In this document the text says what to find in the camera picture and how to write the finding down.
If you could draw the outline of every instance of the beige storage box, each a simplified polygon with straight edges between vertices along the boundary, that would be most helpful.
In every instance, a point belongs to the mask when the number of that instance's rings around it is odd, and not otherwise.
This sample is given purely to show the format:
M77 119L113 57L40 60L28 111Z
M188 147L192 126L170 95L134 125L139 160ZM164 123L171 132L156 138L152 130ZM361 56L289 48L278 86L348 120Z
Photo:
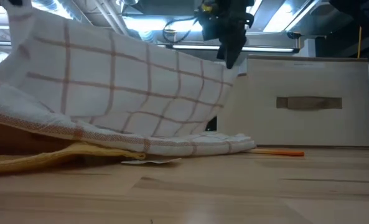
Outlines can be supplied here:
M366 60L250 55L217 131L258 146L369 147Z

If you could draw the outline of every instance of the wooden floor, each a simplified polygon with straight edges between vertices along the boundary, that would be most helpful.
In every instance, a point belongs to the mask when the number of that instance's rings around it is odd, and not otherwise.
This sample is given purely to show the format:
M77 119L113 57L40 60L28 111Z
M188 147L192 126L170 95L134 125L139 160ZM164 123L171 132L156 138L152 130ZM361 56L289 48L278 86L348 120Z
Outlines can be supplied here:
M369 150L0 177L0 223L369 224Z

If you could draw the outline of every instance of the yellow cloth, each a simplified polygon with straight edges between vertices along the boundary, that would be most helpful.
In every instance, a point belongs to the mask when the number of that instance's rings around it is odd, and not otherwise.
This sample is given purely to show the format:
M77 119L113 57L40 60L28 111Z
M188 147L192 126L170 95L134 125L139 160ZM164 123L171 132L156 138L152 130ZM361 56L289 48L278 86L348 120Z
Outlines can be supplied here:
M72 160L78 155L105 157L123 156L137 160L142 160L146 157L144 153L129 152L121 149L109 149L105 147L89 145L84 142L77 142L60 151L41 153L33 156L0 155L0 174L49 167Z

